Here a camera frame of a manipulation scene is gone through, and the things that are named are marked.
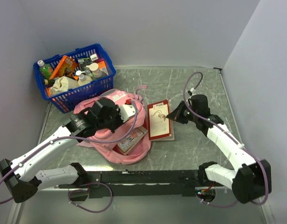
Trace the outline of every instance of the gray marble surface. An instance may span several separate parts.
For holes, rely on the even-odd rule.
[[[145,104],[168,99],[174,110],[182,100],[182,89],[187,77],[194,71],[202,71],[204,79],[197,89],[198,94],[208,97],[211,113],[220,116],[229,130],[238,138],[238,133],[232,117],[229,103],[223,88],[218,70],[205,68],[126,68],[116,69],[115,88],[133,92],[138,85],[146,84],[148,89],[140,90]],[[199,80],[194,77],[189,87]],[[62,114],[55,106],[51,107],[43,133],[43,140],[52,135],[55,130],[72,114]],[[79,162],[87,171],[108,170],[180,170],[197,169],[207,161],[216,161],[230,167],[226,157],[219,148],[208,140],[194,123],[182,125],[173,124],[175,140],[153,142],[151,150],[141,161],[132,165],[121,165],[108,162],[94,148],[71,147],[59,153],[51,160],[45,169],[59,168],[72,162]]]

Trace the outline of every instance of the red book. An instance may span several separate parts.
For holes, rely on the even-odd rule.
[[[166,116],[170,113],[167,99],[148,105],[149,140],[174,140],[172,121]]]

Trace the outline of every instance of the white bottle cap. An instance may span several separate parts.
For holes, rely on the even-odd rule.
[[[96,78],[102,76],[102,71],[99,69],[99,65],[97,63],[91,63],[90,65],[87,65],[87,67]]]
[[[84,73],[84,71],[80,71],[80,70],[76,71],[76,73],[75,73],[76,76],[78,76],[78,78],[79,78],[81,81],[85,81],[85,80],[86,80],[86,78],[84,77],[83,73]]]
[[[39,66],[44,66],[44,65],[45,65],[45,62],[44,62],[43,60],[40,60],[40,61],[37,62],[37,64],[38,64]]]

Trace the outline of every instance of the white bottle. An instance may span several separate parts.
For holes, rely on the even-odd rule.
[[[89,70],[93,73],[95,78],[100,78],[103,75],[103,72],[99,69],[99,65],[97,63],[91,63],[87,65]]]
[[[83,75],[83,73],[85,73],[85,71],[80,71],[78,70],[76,72],[76,75],[78,76],[78,85],[79,86],[83,86],[83,85],[86,85],[86,84],[89,84],[91,83],[92,81],[92,78],[90,78],[89,76],[85,76]]]

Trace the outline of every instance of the gray floor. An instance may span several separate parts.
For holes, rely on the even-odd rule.
[[[220,74],[217,70],[201,70],[205,78],[198,93],[208,96],[212,113],[218,114],[238,137],[234,119],[228,104]],[[140,93],[145,103],[168,98],[175,108],[182,100],[181,89],[188,75],[195,69],[117,69],[115,87],[132,92],[138,85],[147,84],[149,88]],[[190,87],[198,81],[194,78]],[[51,108],[43,133],[43,140],[50,136],[71,113],[62,114]],[[206,161],[226,164],[223,154],[194,124],[175,124],[175,141],[155,142],[148,155],[134,165],[123,166],[107,162],[95,149],[72,147],[60,153],[46,168],[58,168],[71,162],[80,162],[86,170],[165,170],[197,169]],[[216,204],[230,204],[235,201],[229,190],[217,191]],[[108,203],[109,197],[88,199],[83,206],[99,210]],[[174,196],[126,196],[115,197],[108,210],[92,214],[68,204],[67,190],[48,189],[38,192],[22,203],[17,224],[75,224],[75,223],[124,223],[124,224],[203,224],[203,223],[265,223],[262,209],[251,203],[238,204],[229,209],[220,209],[200,204],[196,197]]]
[[[139,85],[148,85],[148,89],[139,91],[145,104],[167,98],[173,110],[182,100],[182,89],[187,77],[197,70],[204,74],[204,79],[197,89],[197,93],[205,94],[208,97],[211,112],[220,116],[233,135],[238,137],[219,70],[204,68],[117,69],[115,88],[133,92]],[[189,87],[193,87],[198,80],[198,76],[192,78]],[[52,135],[71,114],[72,112],[62,114],[55,106],[52,106],[43,133],[43,140]],[[197,169],[199,165],[208,161],[216,161],[221,165],[228,166],[223,153],[195,128],[194,123],[187,125],[174,123],[173,126],[175,140],[153,142],[147,156],[135,164],[110,163],[94,148],[74,146],[59,153],[44,169],[64,167],[72,162],[79,162],[87,171]]]

